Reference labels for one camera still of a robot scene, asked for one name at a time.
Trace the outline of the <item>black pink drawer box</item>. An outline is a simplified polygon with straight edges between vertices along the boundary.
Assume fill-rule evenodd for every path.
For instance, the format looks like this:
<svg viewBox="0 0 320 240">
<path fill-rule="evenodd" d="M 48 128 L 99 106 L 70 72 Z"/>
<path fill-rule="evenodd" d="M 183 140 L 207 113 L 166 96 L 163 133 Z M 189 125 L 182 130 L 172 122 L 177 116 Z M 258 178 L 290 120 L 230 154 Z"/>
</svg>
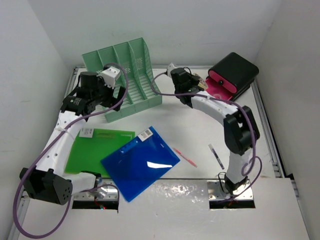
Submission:
<svg viewBox="0 0 320 240">
<path fill-rule="evenodd" d="M 234 102 L 250 88 L 258 74 L 256 65 L 231 52 L 208 70 L 206 91 L 217 99 Z"/>
</svg>

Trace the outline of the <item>clear tape roll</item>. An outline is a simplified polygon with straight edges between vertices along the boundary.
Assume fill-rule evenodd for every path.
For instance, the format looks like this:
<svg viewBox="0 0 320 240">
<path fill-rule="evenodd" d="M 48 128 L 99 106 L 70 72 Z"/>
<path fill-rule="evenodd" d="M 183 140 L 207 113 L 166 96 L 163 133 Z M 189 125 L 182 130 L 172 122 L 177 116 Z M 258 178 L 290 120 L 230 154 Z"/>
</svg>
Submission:
<svg viewBox="0 0 320 240">
<path fill-rule="evenodd" d="M 200 88 L 204 89 L 205 91 L 209 88 L 209 86 L 208 86 L 208 84 L 206 83 L 206 81 L 205 81 L 203 78 L 201 78 L 197 73 L 194 73 L 192 76 L 193 76 L 193 78 L 194 78 L 195 80 L 198 81 L 198 86 L 199 86 Z"/>
</svg>

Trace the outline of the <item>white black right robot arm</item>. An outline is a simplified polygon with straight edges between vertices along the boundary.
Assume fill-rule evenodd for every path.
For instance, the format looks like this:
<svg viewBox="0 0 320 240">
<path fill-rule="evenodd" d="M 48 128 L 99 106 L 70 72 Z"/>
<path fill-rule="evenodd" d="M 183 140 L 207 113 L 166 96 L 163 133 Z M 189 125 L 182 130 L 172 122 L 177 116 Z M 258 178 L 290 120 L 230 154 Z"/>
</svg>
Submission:
<svg viewBox="0 0 320 240">
<path fill-rule="evenodd" d="M 200 86 L 200 77 L 183 67 L 171 63 L 166 73 L 173 81 L 175 96 L 184 105 L 207 114 L 223 126 L 224 142 L 230 151 L 224 182 L 226 190 L 232 194 L 246 182 L 254 166 L 260 132 L 252 110 L 211 96 Z"/>
</svg>

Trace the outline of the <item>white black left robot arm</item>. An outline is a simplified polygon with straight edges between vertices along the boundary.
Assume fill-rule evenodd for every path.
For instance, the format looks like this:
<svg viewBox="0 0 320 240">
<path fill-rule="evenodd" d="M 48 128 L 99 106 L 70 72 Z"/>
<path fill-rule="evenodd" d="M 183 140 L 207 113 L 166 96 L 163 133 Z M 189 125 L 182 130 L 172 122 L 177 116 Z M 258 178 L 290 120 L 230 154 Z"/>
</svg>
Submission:
<svg viewBox="0 0 320 240">
<path fill-rule="evenodd" d="M 83 71 L 76 87 L 64 98 L 55 128 L 39 161 L 23 168 L 20 179 L 31 199 L 64 205 L 72 195 L 93 189 L 101 174 L 82 171 L 65 175 L 71 148 L 78 133 L 98 105 L 119 111 L 126 89 L 114 96 L 121 71 L 109 67 L 100 72 Z"/>
</svg>

